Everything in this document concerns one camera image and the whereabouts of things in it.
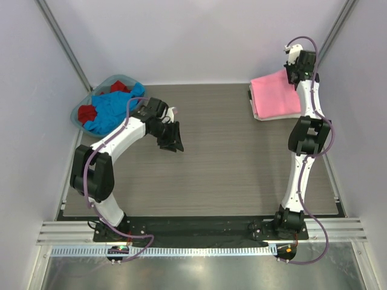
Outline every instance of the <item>metal floor plate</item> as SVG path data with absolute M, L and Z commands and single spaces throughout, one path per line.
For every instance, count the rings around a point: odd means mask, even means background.
M 300 244 L 297 260 L 316 258 L 323 243 Z M 273 256 L 154 257 L 110 265 L 100 257 L 52 257 L 43 290 L 366 290 L 351 243 L 332 243 L 308 266 Z

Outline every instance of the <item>wood grain surface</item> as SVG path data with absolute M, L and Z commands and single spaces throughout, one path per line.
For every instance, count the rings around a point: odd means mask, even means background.
M 130 216 L 274 214 L 290 173 L 287 140 L 296 119 L 255 120 L 247 84 L 148 86 L 178 108 L 185 151 L 160 150 L 153 136 L 137 141 L 114 164 L 114 196 Z M 82 144 L 96 140 L 84 135 Z M 336 214 L 322 158 L 306 194 L 312 213 Z M 72 188 L 65 216 L 91 216 Z

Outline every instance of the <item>red cloth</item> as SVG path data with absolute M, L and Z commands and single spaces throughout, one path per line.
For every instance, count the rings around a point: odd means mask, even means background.
M 93 105 L 82 105 L 78 109 L 78 121 L 84 125 L 87 121 L 94 121 L 97 116 L 96 109 Z
M 131 92 L 122 82 L 116 81 L 111 87 L 110 92 Z M 87 121 L 94 121 L 97 116 L 96 109 L 93 105 L 82 105 L 78 109 L 78 121 L 84 125 Z
M 131 92 L 122 82 L 116 81 L 111 87 L 110 92 Z

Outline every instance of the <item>folded pink towel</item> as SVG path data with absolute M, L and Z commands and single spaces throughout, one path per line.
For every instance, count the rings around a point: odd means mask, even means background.
M 259 120 L 299 117 L 300 100 L 293 85 L 289 85 L 286 69 L 251 81 L 252 108 Z

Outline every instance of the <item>teal plastic basket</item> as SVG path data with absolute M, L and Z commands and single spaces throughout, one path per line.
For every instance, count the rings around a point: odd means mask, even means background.
M 89 136 L 92 136 L 92 137 L 96 137 L 96 138 L 104 138 L 107 136 L 106 135 L 99 135 L 99 134 L 94 134 L 88 130 L 86 130 L 83 126 L 82 126 L 82 123 L 80 121 L 78 121 L 78 109 L 79 107 L 81 107 L 82 105 L 91 105 L 91 96 L 92 95 L 100 95 L 101 93 L 105 93 L 105 94 L 108 94 L 110 93 L 110 87 L 111 85 L 113 85 L 116 81 L 120 81 L 122 82 L 124 85 L 126 85 L 126 87 L 128 89 L 132 89 L 134 87 L 134 85 L 136 83 L 138 83 L 138 81 L 130 78 L 130 77 L 127 77 L 127 76 L 124 76 L 122 74 L 117 74 L 115 76 L 111 76 L 110 78 L 106 79 L 105 81 L 103 81 L 98 87 L 96 87 L 95 89 L 93 89 L 93 91 L 87 95 L 87 97 L 85 97 L 74 109 L 73 111 L 71 112 L 71 115 L 70 115 L 70 119 L 71 121 L 73 122 L 73 124 L 79 128 L 80 130 L 83 131 L 83 133 L 89 135 Z M 146 97 L 147 96 L 147 93 L 146 93 L 146 89 L 145 89 L 145 93 L 141 96 L 141 97 Z M 137 106 L 134 108 L 134 110 L 132 110 L 131 112 L 133 111 L 136 111 L 143 103 L 144 101 L 141 100 L 137 103 Z

